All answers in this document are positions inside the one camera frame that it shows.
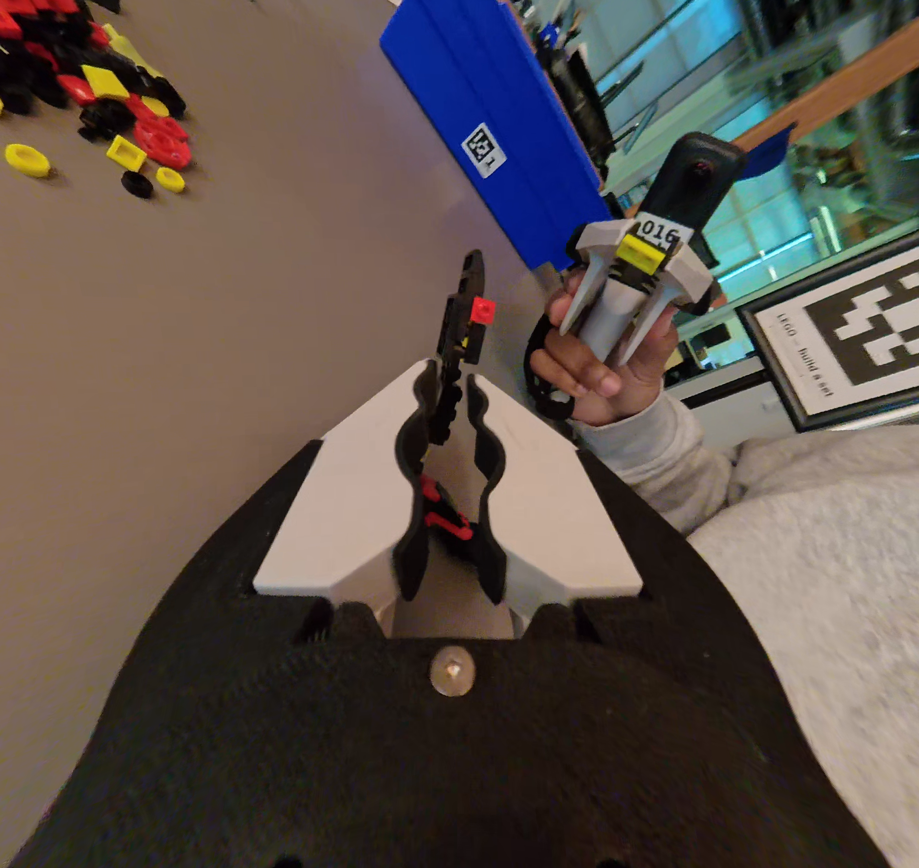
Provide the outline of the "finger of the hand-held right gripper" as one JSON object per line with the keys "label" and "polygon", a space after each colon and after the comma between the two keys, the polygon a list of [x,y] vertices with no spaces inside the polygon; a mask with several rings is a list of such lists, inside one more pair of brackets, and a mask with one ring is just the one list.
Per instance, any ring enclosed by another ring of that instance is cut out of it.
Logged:
{"label": "finger of the hand-held right gripper", "polygon": [[635,222],[595,222],[585,226],[575,252],[586,269],[560,323],[559,332],[580,340],[619,340],[636,310],[636,289],[620,278],[617,250]]}
{"label": "finger of the hand-held right gripper", "polygon": [[630,323],[628,341],[617,364],[628,363],[661,313],[668,307],[688,310],[708,297],[714,279],[693,248],[678,238],[662,258],[652,276],[650,292]]}

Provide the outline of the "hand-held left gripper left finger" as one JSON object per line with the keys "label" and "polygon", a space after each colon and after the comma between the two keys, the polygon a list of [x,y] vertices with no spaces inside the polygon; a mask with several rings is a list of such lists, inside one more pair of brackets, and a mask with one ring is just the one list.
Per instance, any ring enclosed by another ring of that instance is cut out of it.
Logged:
{"label": "hand-held left gripper left finger", "polygon": [[426,573],[421,475],[437,398],[437,362],[419,361],[322,438],[256,593],[361,603],[392,636],[398,603]]}

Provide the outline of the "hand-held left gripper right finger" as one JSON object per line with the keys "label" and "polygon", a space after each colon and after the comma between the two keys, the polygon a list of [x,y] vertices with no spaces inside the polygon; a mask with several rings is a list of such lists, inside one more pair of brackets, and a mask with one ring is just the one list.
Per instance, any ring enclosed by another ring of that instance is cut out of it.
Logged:
{"label": "hand-held left gripper right finger", "polygon": [[467,409],[485,479],[475,564],[515,634],[544,606],[638,597],[642,578],[573,443],[481,374],[467,377]]}

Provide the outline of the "yellow lego plate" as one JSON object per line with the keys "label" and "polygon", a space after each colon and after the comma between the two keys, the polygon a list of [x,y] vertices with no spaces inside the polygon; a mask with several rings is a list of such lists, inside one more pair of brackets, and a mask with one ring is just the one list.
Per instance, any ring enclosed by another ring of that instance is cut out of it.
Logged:
{"label": "yellow lego plate", "polygon": [[616,249],[616,258],[638,271],[653,276],[667,257],[667,252],[627,232]]}

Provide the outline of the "black lego car assembly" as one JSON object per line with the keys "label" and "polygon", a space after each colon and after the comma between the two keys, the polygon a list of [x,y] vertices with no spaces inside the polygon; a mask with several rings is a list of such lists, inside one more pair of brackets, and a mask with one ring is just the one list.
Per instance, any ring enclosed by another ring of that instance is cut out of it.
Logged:
{"label": "black lego car assembly", "polygon": [[[495,302],[485,297],[485,264],[482,252],[466,254],[458,288],[446,303],[437,344],[438,399],[429,418],[429,444],[444,446],[462,399],[461,366],[478,364],[488,327],[494,320]],[[424,523],[427,532],[459,561],[472,564],[476,526],[458,510],[443,485],[426,471],[420,476]]]}

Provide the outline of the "pile of lego pieces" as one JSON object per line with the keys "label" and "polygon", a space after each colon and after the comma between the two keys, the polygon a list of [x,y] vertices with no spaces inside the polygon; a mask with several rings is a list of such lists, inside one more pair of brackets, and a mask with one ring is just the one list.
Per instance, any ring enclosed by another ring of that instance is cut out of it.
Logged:
{"label": "pile of lego pieces", "polygon": [[126,192],[179,194],[193,159],[187,103],[97,11],[120,15],[122,0],[1,0],[2,114],[75,108],[77,134],[106,145]]}

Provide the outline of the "person's right hand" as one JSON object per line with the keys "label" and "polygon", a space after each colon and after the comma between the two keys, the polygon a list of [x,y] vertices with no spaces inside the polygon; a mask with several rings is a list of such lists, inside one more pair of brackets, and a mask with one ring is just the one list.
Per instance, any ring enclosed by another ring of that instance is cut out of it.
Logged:
{"label": "person's right hand", "polygon": [[660,396],[678,332],[672,322],[674,309],[668,307],[628,362],[618,364],[615,356],[600,361],[573,334],[560,334],[583,274],[582,269],[567,273],[562,287],[547,300],[549,330],[528,366],[536,377],[573,398],[573,420],[603,427],[640,414]]}

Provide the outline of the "black framed marker sign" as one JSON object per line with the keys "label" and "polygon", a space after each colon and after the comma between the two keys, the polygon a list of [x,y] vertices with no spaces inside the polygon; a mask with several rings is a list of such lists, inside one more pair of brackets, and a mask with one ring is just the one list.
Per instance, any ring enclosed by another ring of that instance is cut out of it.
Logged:
{"label": "black framed marker sign", "polygon": [[916,232],[736,313],[797,432],[917,422]]}

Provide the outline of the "wooden beam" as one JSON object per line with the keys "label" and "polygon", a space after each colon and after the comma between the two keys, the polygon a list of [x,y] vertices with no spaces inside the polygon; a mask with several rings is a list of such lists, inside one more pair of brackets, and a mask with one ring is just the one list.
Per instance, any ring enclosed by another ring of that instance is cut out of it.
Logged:
{"label": "wooden beam", "polygon": [[918,20],[912,19],[884,42],[821,81],[732,143],[748,153],[785,131],[788,131],[788,141],[796,142],[917,68]]}

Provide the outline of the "blue plastic bin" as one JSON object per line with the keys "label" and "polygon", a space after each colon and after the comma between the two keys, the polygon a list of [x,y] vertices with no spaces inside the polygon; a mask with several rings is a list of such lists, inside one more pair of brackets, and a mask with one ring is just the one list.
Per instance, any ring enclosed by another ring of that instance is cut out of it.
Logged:
{"label": "blue plastic bin", "polygon": [[402,0],[380,46],[524,264],[566,271],[573,231],[609,209],[513,10]]}

